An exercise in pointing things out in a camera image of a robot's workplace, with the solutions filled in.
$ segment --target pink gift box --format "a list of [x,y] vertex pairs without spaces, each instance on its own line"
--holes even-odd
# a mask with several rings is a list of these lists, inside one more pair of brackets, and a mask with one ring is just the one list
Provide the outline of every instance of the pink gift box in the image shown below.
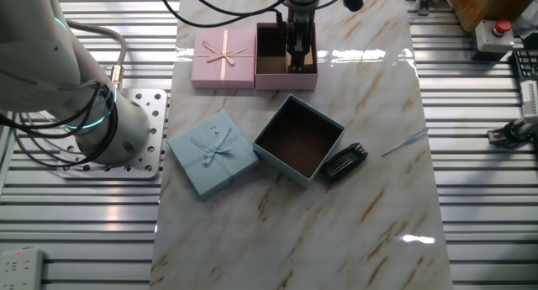
[[254,88],[255,52],[255,30],[197,29],[193,87]]
[[276,24],[260,23],[256,29],[256,89],[258,90],[314,90],[318,82],[316,37],[310,53],[305,57],[304,73],[289,73],[291,60],[286,51],[286,28]]

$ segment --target ribbon bow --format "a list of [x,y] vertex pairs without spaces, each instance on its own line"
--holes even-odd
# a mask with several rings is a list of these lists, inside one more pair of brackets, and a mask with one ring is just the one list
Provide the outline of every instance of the ribbon bow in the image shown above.
[[220,59],[226,59],[231,66],[235,65],[235,62],[232,59],[232,57],[235,56],[235,55],[238,55],[239,53],[241,53],[241,52],[248,49],[248,47],[243,46],[243,47],[241,47],[241,48],[239,48],[237,50],[231,51],[231,52],[222,52],[222,51],[220,51],[219,49],[212,46],[210,43],[208,43],[206,41],[203,41],[202,45],[203,45],[203,47],[205,47],[206,49],[208,49],[209,51],[214,53],[214,55],[211,55],[211,56],[208,57],[208,59],[206,59],[206,61],[208,63],[216,61],[216,60],[220,60]]
[[226,140],[226,137],[228,136],[231,130],[232,130],[231,127],[228,128],[228,130],[223,135],[220,136],[215,146],[211,146],[211,144],[209,144],[209,142],[207,142],[206,140],[203,140],[204,143],[202,143],[194,139],[193,137],[191,137],[190,139],[191,143],[195,144],[198,148],[205,151],[205,155],[203,155],[203,164],[208,165],[209,163],[211,163],[211,161],[217,154],[223,154],[223,155],[229,154],[233,150],[233,149],[223,150],[220,148],[220,146],[224,143],[224,140]]

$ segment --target metal mounting plate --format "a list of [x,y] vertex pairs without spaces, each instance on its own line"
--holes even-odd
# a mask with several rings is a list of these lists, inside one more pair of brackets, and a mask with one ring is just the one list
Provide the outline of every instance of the metal mounting plate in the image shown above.
[[[70,167],[68,170],[59,168],[58,175],[67,180],[150,180],[158,176],[161,151],[164,147],[163,134],[168,96],[161,89],[124,89],[122,93],[128,100],[138,103],[150,120],[150,137],[142,151],[122,166],[105,166],[90,162]],[[66,138],[62,147],[75,152],[80,151],[74,137]],[[61,152],[60,157],[71,161],[78,161],[78,157],[83,158],[65,151]]]

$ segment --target aluminum rail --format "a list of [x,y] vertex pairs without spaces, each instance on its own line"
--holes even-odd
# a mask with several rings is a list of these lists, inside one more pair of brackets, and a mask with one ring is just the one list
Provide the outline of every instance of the aluminum rail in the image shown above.
[[[179,0],[170,1],[179,7]],[[177,21],[161,0],[60,2],[67,18],[125,36],[124,89],[170,92]],[[455,289],[537,289],[534,152],[530,146],[495,149],[485,135],[521,115],[509,64],[470,61],[469,37],[451,8],[419,17],[413,0],[407,4]],[[76,35],[105,68],[117,59],[115,41]],[[160,179],[68,182],[34,164],[12,140],[7,144],[0,252],[25,246],[45,251],[45,290],[148,289]]]

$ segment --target light blue gift box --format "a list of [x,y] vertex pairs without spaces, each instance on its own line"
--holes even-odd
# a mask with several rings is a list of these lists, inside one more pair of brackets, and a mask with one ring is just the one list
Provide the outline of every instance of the light blue gift box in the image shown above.
[[345,127],[289,95],[254,140],[254,152],[303,187],[315,179]]
[[225,110],[168,141],[168,145],[201,199],[260,164]]

